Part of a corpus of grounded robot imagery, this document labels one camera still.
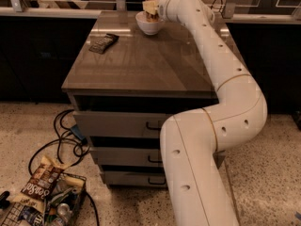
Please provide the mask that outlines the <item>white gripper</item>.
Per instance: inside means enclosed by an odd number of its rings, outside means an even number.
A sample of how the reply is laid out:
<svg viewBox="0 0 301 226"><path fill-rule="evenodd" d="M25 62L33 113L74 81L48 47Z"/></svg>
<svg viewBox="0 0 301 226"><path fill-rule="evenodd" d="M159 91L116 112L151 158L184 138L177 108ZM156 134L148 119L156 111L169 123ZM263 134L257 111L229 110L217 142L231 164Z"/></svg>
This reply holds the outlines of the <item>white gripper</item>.
<svg viewBox="0 0 301 226"><path fill-rule="evenodd" d="M181 0L147 0L142 3L143 10L150 15L156 15L165 21L178 22L178 8Z"/></svg>

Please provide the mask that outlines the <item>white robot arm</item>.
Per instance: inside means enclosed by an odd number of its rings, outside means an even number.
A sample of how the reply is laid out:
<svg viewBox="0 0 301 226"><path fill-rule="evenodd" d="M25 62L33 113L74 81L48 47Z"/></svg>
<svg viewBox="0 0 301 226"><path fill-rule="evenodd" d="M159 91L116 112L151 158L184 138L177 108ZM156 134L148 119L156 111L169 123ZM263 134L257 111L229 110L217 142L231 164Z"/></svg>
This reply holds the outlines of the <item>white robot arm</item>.
<svg viewBox="0 0 301 226"><path fill-rule="evenodd" d="M267 118L264 95L245 65L213 28L201 0L159 0L160 18L192 34L218 98L216 105L169 117L161 155L177 226L239 226L214 154L248 142Z"/></svg>

